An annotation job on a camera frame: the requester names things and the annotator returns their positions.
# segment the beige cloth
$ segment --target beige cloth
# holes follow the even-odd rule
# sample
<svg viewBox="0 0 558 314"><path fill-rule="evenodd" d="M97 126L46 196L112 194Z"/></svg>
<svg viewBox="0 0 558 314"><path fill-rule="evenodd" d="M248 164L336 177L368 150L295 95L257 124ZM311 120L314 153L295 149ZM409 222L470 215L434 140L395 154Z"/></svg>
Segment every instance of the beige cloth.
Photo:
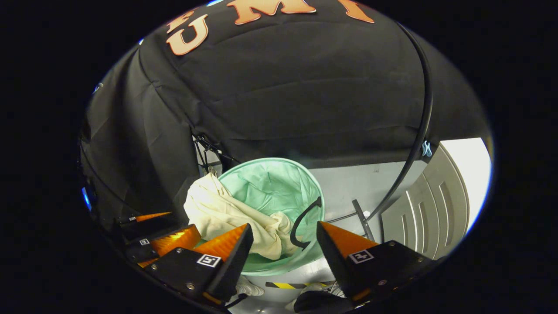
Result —
<svg viewBox="0 0 558 314"><path fill-rule="evenodd" d="M184 210L204 240L249 223L254 236L250 253L277 260L282 254L294 254L297 249L289 238L292 222L285 214L278 211L267 216L233 198L213 173L192 184Z"/></svg>

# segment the black wire handle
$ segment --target black wire handle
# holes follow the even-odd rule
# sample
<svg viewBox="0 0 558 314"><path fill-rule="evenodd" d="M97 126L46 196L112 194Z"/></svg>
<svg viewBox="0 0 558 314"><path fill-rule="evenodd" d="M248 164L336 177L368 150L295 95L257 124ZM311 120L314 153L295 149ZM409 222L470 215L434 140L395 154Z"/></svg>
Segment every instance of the black wire handle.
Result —
<svg viewBox="0 0 558 314"><path fill-rule="evenodd" d="M300 216L296 219L295 221L295 225L292 227L291 230L291 242L302 248L302 250L304 251L304 249L306 249L306 247L308 246L308 244L310 244L310 242L300 242L297 240L296 238L296 229L299 227L300 222L302 221L302 219L304 218L304 216L306 216L306 214L315 206L319 206L321 207L321 196L318 196L318 198L308 206L307 209L304 210L304 212L302 212L302 214L300 214Z"/></svg>

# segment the blue light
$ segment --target blue light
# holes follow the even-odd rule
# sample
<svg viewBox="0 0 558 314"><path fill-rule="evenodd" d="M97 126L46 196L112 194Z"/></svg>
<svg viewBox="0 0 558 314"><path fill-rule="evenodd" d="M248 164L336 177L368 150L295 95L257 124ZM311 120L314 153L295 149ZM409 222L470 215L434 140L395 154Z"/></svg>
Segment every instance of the blue light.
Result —
<svg viewBox="0 0 558 314"><path fill-rule="evenodd" d="M207 7L210 7L210 6L214 5L214 4L217 4L217 3L223 2L223 1L224 1L224 0L214 0L214 1L211 1L211 2L208 3Z"/></svg>
<svg viewBox="0 0 558 314"><path fill-rule="evenodd" d="M91 203L89 203L89 197L87 196L87 192L85 191L85 188L81 189L81 193L83 194L83 200L85 201L87 208L89 209L89 211L91 211Z"/></svg>

